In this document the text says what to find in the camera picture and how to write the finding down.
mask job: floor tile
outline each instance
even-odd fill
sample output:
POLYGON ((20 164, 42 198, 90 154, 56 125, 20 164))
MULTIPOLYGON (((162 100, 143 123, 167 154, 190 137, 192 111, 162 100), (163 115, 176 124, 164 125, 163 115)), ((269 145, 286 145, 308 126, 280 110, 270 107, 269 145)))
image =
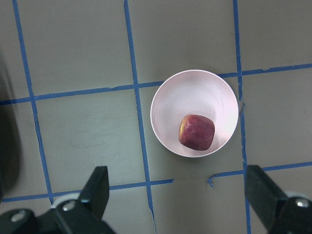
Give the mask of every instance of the floor tile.
POLYGON ((19 1, 19 11, 35 95, 133 83, 122 1, 19 1))
POLYGON ((29 96, 11 1, 0 3, 0 100, 29 96))
MULTIPOLYGON (((312 173, 312 167, 269 171, 266 173, 287 195, 291 196, 291 194, 298 193, 298 196, 302 194, 305 197, 312 198, 312 188, 307 182, 312 173)), ((253 234, 266 233, 264 226, 253 209, 251 209, 251 225, 253 234)))
POLYGON ((0 204, 0 214, 14 209, 30 209, 36 216, 46 213, 51 207, 51 202, 48 198, 25 200, 25 201, 12 201, 2 202, 0 204))
MULTIPOLYGON (((226 81, 237 94, 237 79, 226 81)), ((145 142, 151 180, 169 178, 204 178, 213 174, 242 170, 240 124, 238 121, 234 135, 229 142, 212 155, 200 158, 178 156, 167 150, 155 136, 151 127, 150 107, 158 87, 140 89, 145 142)))
POLYGON ((236 72, 231 1, 129 1, 139 82, 180 71, 236 72))
POLYGON ((205 180, 174 180, 152 193, 157 233, 246 233, 242 175, 216 178, 213 188, 205 180))
POLYGON ((243 78, 249 164, 265 167, 311 161, 311 71, 243 78))
POLYGON ((0 107, 4 197, 46 194, 31 104, 0 107))
POLYGON ((312 63, 312 2, 238 0, 243 70, 312 63))
POLYGON ((148 206, 146 187, 110 191, 103 220, 116 233, 154 233, 154 222, 148 206))
POLYGON ((110 185, 145 181, 133 90, 37 102, 53 192, 82 189, 94 167, 110 185))

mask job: blue tape line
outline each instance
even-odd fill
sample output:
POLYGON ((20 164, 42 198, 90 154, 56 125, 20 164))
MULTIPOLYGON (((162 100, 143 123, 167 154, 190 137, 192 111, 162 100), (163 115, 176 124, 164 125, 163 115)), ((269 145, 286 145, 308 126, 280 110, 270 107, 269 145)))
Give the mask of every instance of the blue tape line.
POLYGON ((237 77, 238 73, 223 73, 223 74, 217 74, 221 78, 231 78, 231 77, 237 77))
POLYGON ((34 200, 34 199, 40 199, 40 198, 48 198, 48 197, 49 197, 48 194, 17 196, 17 197, 4 198, 2 202, 25 201, 25 200, 34 200))
POLYGON ((156 81, 156 82, 148 82, 148 83, 141 83, 137 84, 139 88, 146 88, 146 87, 155 87, 155 86, 161 86, 164 81, 156 81))
POLYGON ((256 69, 256 70, 243 71, 242 75, 244 75, 244 76, 256 75, 256 74, 269 73, 269 72, 292 71, 292 70, 307 69, 307 68, 312 68, 312 63, 293 65, 293 66, 285 66, 285 67, 272 67, 268 70, 256 69))
POLYGON ((247 233, 251 234, 252 233, 252 228, 251 228, 251 222, 250 222, 250 205, 249 201, 247 198, 245 198, 245 211, 246 211, 246 226, 247 226, 247 233))
MULTIPOLYGON (((256 69, 256 70, 242 71, 242 75, 243 76, 256 75, 256 74, 269 73, 269 72, 291 71, 291 70, 308 69, 308 68, 312 68, 312 63, 293 65, 293 66, 285 66, 285 67, 274 67, 274 68, 270 68, 268 70, 256 69)), ((224 73, 224 74, 217 74, 217 75, 220 76, 221 78, 232 78, 232 77, 238 77, 239 76, 238 73, 224 73)), ((238 79, 239 79, 239 81, 238 81, 239 90, 241 90, 241 88, 242 88, 241 76, 238 79)), ((164 81, 138 83, 137 87, 138 88, 147 88, 147 87, 161 86, 163 84, 163 82, 164 81)), ((42 99, 51 99, 51 98, 62 98, 62 97, 69 97, 69 96, 74 96, 74 95, 96 94, 96 93, 120 91, 120 90, 134 89, 134 88, 135 88, 135 86, 133 84, 129 84, 129 85, 117 86, 114 88, 105 87, 105 88, 69 91, 69 92, 62 92, 62 93, 55 93, 55 94, 44 94, 44 95, 34 96, 34 99, 35 100, 42 100, 42 99)), ((0 101, 0 106, 11 105, 11 104, 15 104, 15 103, 29 102, 29 101, 31 101, 30 97, 23 97, 23 98, 11 99, 11 100, 3 100, 3 101, 0 101)))
MULTIPOLYGON (((237 65, 237 81, 238 81, 238 97, 241 101, 243 98, 243 78, 242 78, 242 65, 240 56, 240 40, 239 40, 239 27, 238 27, 238 3, 237 0, 233 0, 233 13, 234 13, 234 31, 235 31, 235 49, 236 49, 236 65, 237 65)), ((240 132, 242 138, 242 157, 243 157, 243 171, 244 171, 244 184, 246 179, 247 169, 247 155, 246 155, 246 134, 245 134, 245 116, 244 107, 240 115, 240 132)), ((246 210, 246 229, 247 234, 251 234, 250 226, 250 207, 249 202, 245 198, 245 210, 246 210)))
POLYGON ((146 145, 145 145, 145 136, 144 136, 144 128, 143 128, 143 120, 142 120, 140 93, 139 93, 139 89, 138 89, 135 50, 134 50, 134 44, 133 44, 133 38, 132 38, 130 13, 129 13, 129 6, 128 6, 127 0, 124 1, 124 11, 125 11, 127 33, 128 33, 128 42, 129 42, 129 49, 130 49, 130 59, 131 59, 131 66, 132 66, 133 81, 134 81, 134 86, 135 86, 136 110, 137 110, 137 118, 138 118, 138 125, 139 125, 139 132, 140 132, 140 139, 141 139, 141 146, 142 146, 143 165, 144 165, 144 173, 145 173, 145 180, 146 180, 148 205, 149 205, 150 210, 152 212, 153 220, 155 223, 152 190, 151 190, 151 184, 150 184, 150 174, 149 174, 149 168, 148 168, 146 145))
POLYGON ((237 0, 233 0, 234 10, 234 31, 235 31, 235 49, 236 49, 236 66, 237 66, 237 77, 238 77, 238 98, 241 101, 242 94, 242 65, 240 60, 240 41, 239 41, 239 28, 238 28, 238 6, 237 0))
POLYGON ((86 89, 86 90, 77 90, 77 91, 69 91, 69 92, 62 92, 62 93, 56 93, 56 94, 44 94, 44 95, 38 95, 35 96, 35 100, 43 100, 43 99, 50 99, 50 98, 62 98, 62 97, 69 97, 74 95, 85 95, 85 94, 97 94, 97 93, 105 93, 105 92, 112 92, 112 91, 120 91, 120 90, 127 90, 127 89, 133 89, 134 85, 122 85, 117 86, 114 88, 97 88, 97 89, 86 89))
POLYGON ((156 180, 156 181, 151 181, 151 185, 172 184, 173 182, 174 182, 174 179, 156 180))
POLYGON ((23 37, 23 32, 22 32, 21 23, 20 23, 20 14, 19 14, 19 8, 18 8, 17 0, 12 0, 12 4, 13 4, 13 9, 14 9, 14 14, 15 14, 16 26, 17 26, 17 30, 18 30, 18 34, 19 34, 20 51, 21 51, 23 65, 24 65, 27 88, 28 88, 28 92, 29 92, 29 96, 30 96, 32 109, 33 109, 34 122, 35 122, 37 138, 38 138, 38 142, 39 142, 39 152, 40 152, 40 157, 41 157, 41 162, 42 162, 42 168, 43 168, 45 183, 46 183, 49 199, 50 199, 51 203, 53 203, 51 184, 50 184, 48 168, 47 168, 44 150, 43 150, 43 143, 42 143, 41 132, 40 132, 40 127, 39 127, 39 122, 38 122, 38 115, 37 115, 37 106, 36 106, 36 102, 34 99, 34 93, 32 90, 32 83, 31 83, 31 79, 30 79, 30 73, 29 73, 24 37, 23 37))
POLYGON ((53 193, 53 197, 56 197, 56 196, 64 196, 64 195, 67 195, 67 194, 76 194, 76 193, 81 193, 81 190, 74 190, 74 191, 66 191, 66 192, 60 192, 60 193, 53 193))
POLYGON ((0 101, 0 106, 11 105, 15 103, 23 103, 23 102, 28 102, 28 101, 30 101, 30 97, 22 97, 22 98, 17 98, 17 99, 12 99, 12 100, 4 100, 4 101, 0 101))
POLYGON ((133 184, 123 184, 123 185, 115 185, 110 186, 110 190, 118 190, 118 189, 130 189, 130 188, 136 188, 136 187, 143 187, 146 186, 146 182, 141 183, 133 183, 133 184))
POLYGON ((309 167, 309 166, 312 166, 312 162, 301 162, 301 163, 293 163, 293 164, 280 165, 280 166, 263 167, 262 169, 265 172, 267 172, 267 171, 276 171, 276 170, 309 167))
POLYGON ((244 170, 231 171, 231 172, 221 172, 221 173, 213 174, 212 176, 210 176, 207 179, 207 182, 213 188, 214 187, 213 180, 214 180, 215 177, 236 176, 236 175, 243 175, 243 174, 244 174, 244 170))
MULTIPOLYGON (((174 179, 164 179, 164 180, 156 180, 151 181, 151 185, 159 185, 159 184, 169 184, 173 183, 174 179)), ((123 184, 123 185, 115 185, 110 186, 110 190, 119 190, 119 189, 129 189, 129 188, 135 188, 135 187, 145 187, 146 182, 142 183, 133 183, 133 184, 123 184)), ((59 193, 52 193, 53 197, 56 196, 63 196, 67 194, 75 194, 75 193, 81 193, 81 190, 74 190, 74 191, 66 191, 66 192, 59 192, 59 193)), ((29 196, 17 196, 17 197, 10 197, 10 198, 4 198, 3 202, 12 202, 12 201, 23 201, 23 200, 34 200, 34 199, 40 199, 40 198, 48 198, 48 194, 39 194, 39 195, 29 195, 29 196)))

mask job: grid line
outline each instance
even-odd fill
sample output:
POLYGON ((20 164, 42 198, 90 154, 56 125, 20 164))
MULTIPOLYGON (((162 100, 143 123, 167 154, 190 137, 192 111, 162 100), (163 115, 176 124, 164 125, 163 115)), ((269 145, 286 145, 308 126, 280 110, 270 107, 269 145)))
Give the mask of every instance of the grid line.
MULTIPOLYGON (((174 181, 173 179, 156 180, 156 181, 150 181, 150 184, 151 185, 170 184, 170 183, 173 183, 173 181, 174 181)), ((120 189, 130 189, 130 188, 145 187, 145 186, 146 186, 146 182, 122 184, 122 185, 110 186, 109 190, 111 191, 111 190, 120 190, 120 189)), ((52 196, 56 197, 56 196, 63 196, 66 194, 73 194, 73 193, 80 193, 80 192, 81 190, 65 191, 65 192, 59 192, 59 193, 52 193, 52 196)), ((48 197, 49 197, 48 194, 17 196, 17 197, 4 198, 2 202, 35 200, 35 199, 48 198, 48 197)))
MULTIPOLYGON (((270 166, 270 167, 262 167, 262 170, 267 172, 267 171, 295 169, 295 168, 311 167, 311 166, 312 166, 312 161, 311 162, 300 162, 300 163, 285 164, 285 165, 277 165, 277 166, 270 166)), ((207 182, 210 184, 210 186, 213 186, 213 179, 214 178, 227 177, 227 176, 237 176, 237 175, 244 175, 244 170, 217 173, 217 174, 210 176, 207 179, 207 182)), ((170 184, 173 182, 174 182, 174 179, 165 179, 165 180, 150 181, 150 184, 151 185, 160 185, 160 184, 170 184)), ((146 182, 110 186, 110 190, 119 190, 119 189, 144 187, 144 186, 146 186, 146 182)), ((66 194, 79 193, 80 191, 81 190, 65 191, 65 192, 60 192, 60 193, 52 193, 52 195, 53 195, 53 197, 56 197, 56 196, 62 196, 62 195, 66 195, 66 194)), ((9 197, 9 198, 4 198, 3 202, 32 200, 32 199, 47 198, 47 197, 48 197, 48 194, 9 197)))
MULTIPOLYGON (((239 21, 238 21, 238 3, 237 0, 233 0, 233 13, 234 13, 234 31, 235 31, 235 49, 236 49, 236 65, 237 65, 237 81, 238 81, 238 96, 241 101, 243 98, 243 79, 242 79, 242 66, 241 66, 241 56, 240 56, 240 45, 239 45, 239 21)), ((243 172, 244 172, 244 187, 246 180, 246 169, 247 169, 247 155, 246 155, 246 135, 245 135, 245 117, 244 117, 244 107, 240 115, 240 132, 242 141, 242 157, 243 157, 243 172)), ((249 201, 245 198, 245 211, 246 211, 246 229, 247 234, 251 234, 250 225, 250 206, 249 201)))
POLYGON ((33 110, 33 116, 34 116, 37 139, 38 139, 38 143, 39 143, 39 152, 40 152, 40 158, 41 158, 41 163, 42 163, 44 179, 45 179, 45 183, 46 183, 46 187, 47 187, 48 197, 50 199, 50 202, 53 203, 52 189, 51 189, 51 184, 50 184, 50 179, 49 179, 48 167, 47 167, 47 163, 45 160, 45 154, 44 154, 43 143, 42 143, 41 132, 40 132, 40 126, 39 126, 38 115, 37 115, 38 114, 37 113, 37 106, 36 106, 36 101, 34 99, 34 92, 32 89, 32 83, 31 83, 31 78, 30 78, 30 73, 29 73, 29 67, 28 67, 28 61, 27 61, 23 32, 22 32, 21 23, 20 23, 20 13, 19 13, 17 0, 12 0, 12 4, 13 4, 13 9, 14 9, 16 27, 17 27, 17 31, 19 34, 20 52, 21 52, 21 57, 22 57, 23 66, 24 66, 24 72, 25 72, 25 76, 26 76, 26 83, 27 83, 27 88, 28 88, 28 93, 29 93, 29 98, 30 98, 32 110, 33 110))
MULTIPOLYGON (((263 69, 247 70, 247 71, 242 71, 241 74, 242 76, 247 76, 247 75, 257 75, 257 74, 263 74, 263 73, 309 69, 309 68, 312 68, 312 63, 284 66, 284 67, 272 67, 268 70, 263 70, 263 69)), ((238 77, 238 73, 223 73, 223 74, 217 74, 217 75, 220 76, 221 78, 238 77)), ((155 87, 155 86, 161 86, 163 82, 164 80, 146 82, 146 83, 138 83, 137 86, 138 88, 155 87)), ((97 94, 97 93, 104 93, 104 92, 121 91, 121 90, 134 89, 134 88, 135 86, 133 84, 128 84, 128 85, 121 85, 121 86, 117 86, 113 88, 103 87, 103 88, 74 90, 74 91, 52 93, 52 94, 34 95, 34 99, 37 101, 37 100, 43 100, 43 99, 63 98, 63 97, 69 97, 69 96, 75 96, 75 95, 86 95, 86 94, 97 94)), ((29 97, 2 100, 0 101, 0 106, 23 103, 23 102, 30 102, 30 101, 31 99, 29 97)))
POLYGON ((137 119, 138 119, 138 126, 139 126, 139 132, 140 132, 141 147, 142 147, 142 156, 143 156, 143 165, 144 165, 144 174, 145 174, 145 181, 146 181, 148 206, 149 206, 151 213, 152 213, 152 217, 153 217, 153 221, 154 221, 154 227, 155 227, 155 233, 156 233, 156 223, 155 223, 154 206, 153 206, 153 199, 152 199, 152 189, 151 189, 151 183, 150 183, 150 172, 149 172, 149 168, 148 168, 148 160, 147 160, 145 136, 144 136, 144 127, 143 127, 143 118, 142 118, 142 110, 141 110, 141 101, 140 101, 139 85, 138 85, 138 79, 137 79, 136 57, 135 57, 135 50, 134 50, 133 37, 132 37, 130 12, 129 12, 129 6, 128 6, 127 0, 124 1, 124 11, 125 11, 125 19, 126 19, 127 34, 128 34, 128 41, 129 41, 134 90, 135 90, 135 95, 136 95, 136 110, 137 110, 137 119))

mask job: black object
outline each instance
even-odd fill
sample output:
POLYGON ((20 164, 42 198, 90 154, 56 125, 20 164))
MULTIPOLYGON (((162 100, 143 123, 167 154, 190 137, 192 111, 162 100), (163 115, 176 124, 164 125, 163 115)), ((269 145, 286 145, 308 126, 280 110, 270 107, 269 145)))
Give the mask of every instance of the black object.
POLYGON ((312 234, 312 202, 289 198, 259 166, 247 167, 245 196, 268 234, 312 234))
POLYGON ((115 234, 101 220, 109 198, 107 167, 96 167, 77 200, 35 217, 29 209, 0 216, 0 234, 115 234))
POLYGON ((3 199, 3 177, 2 177, 1 165, 0 165, 0 203, 2 202, 2 199, 3 199))

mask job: gray floor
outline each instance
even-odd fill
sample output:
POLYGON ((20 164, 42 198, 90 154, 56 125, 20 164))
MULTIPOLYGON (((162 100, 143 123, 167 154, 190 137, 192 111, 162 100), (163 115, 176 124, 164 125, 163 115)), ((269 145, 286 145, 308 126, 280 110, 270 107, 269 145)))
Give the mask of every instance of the gray floor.
POLYGON ((264 234, 245 207, 245 157, 312 197, 311 11, 309 0, 1 0, 0 213, 42 214, 107 165, 103 218, 117 233, 264 234), (242 113, 203 158, 169 152, 150 124, 161 81, 188 69, 220 74, 242 113))

